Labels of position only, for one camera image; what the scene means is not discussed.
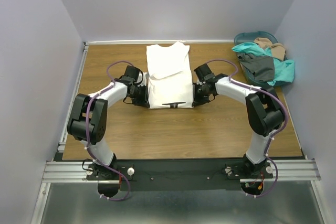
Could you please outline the white t shirt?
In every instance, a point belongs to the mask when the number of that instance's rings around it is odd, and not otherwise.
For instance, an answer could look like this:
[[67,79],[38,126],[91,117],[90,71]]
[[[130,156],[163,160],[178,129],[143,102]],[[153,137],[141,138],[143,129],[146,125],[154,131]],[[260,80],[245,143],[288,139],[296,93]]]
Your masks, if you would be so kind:
[[179,41],[168,47],[146,47],[148,102],[151,109],[193,107],[189,50],[189,45]]

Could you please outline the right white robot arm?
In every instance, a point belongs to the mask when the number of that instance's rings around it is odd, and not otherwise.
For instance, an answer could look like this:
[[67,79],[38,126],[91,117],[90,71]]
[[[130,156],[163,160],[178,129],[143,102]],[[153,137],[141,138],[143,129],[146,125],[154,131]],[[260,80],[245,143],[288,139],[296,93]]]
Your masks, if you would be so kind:
[[209,103],[209,97],[217,95],[232,98],[246,106],[253,134],[248,150],[234,171],[245,176],[261,172],[274,136],[288,123],[287,110],[274,88],[251,86],[222,73],[215,75],[206,63],[194,69],[194,72],[197,82],[193,84],[193,107]]

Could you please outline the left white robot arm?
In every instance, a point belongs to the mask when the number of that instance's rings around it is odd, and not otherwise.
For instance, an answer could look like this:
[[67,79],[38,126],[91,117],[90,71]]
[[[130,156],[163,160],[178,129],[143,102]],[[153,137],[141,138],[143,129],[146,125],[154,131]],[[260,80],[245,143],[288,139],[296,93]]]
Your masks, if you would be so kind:
[[76,95],[67,124],[67,132],[80,141],[93,162],[116,169],[117,157],[104,139],[108,108],[118,101],[131,99],[131,104],[149,108],[148,74],[128,65],[124,74],[99,91]]

